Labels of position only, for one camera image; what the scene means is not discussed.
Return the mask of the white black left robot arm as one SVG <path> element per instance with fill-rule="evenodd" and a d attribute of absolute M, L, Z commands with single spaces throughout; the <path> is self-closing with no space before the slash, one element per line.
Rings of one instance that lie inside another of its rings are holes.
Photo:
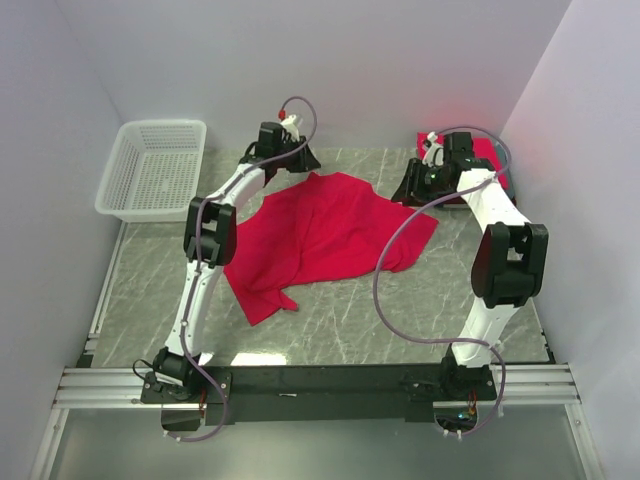
<path fill-rule="evenodd" d="M 237 249 L 237 214 L 280 169 L 307 173 L 320 167 L 302 135 L 301 118 L 281 114 L 277 122 L 260 125 L 258 139 L 245 151 L 231 177 L 215 192 L 194 197 L 189 205 L 183 249 L 187 270 L 176 318 L 164 347 L 152 363 L 154 376 L 176 401 L 199 392 L 196 368 L 207 309 L 224 267 Z"/>

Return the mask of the pink-red t shirt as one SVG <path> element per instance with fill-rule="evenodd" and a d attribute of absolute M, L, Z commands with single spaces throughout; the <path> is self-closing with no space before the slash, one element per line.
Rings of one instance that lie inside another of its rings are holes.
<path fill-rule="evenodd" d="M 285 293 L 291 286 L 412 267 L 437 227 L 437 219 L 377 195 L 364 180 L 312 173 L 266 196 L 238 226 L 224 273 L 255 326 L 279 310 L 297 310 Z"/>

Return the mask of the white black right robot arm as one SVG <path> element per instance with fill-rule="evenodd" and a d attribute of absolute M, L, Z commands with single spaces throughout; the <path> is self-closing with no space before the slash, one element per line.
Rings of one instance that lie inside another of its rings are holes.
<path fill-rule="evenodd" d="M 409 161 L 392 196 L 404 206 L 438 206 L 455 199 L 474 215 L 482 238 L 471 267 L 474 301 L 457 340 L 441 361 L 439 387 L 452 399 L 479 390 L 507 323 L 542 287 L 549 233 L 516 207 L 501 183 L 510 162 L 474 149 L 473 127 L 430 132 Z"/>

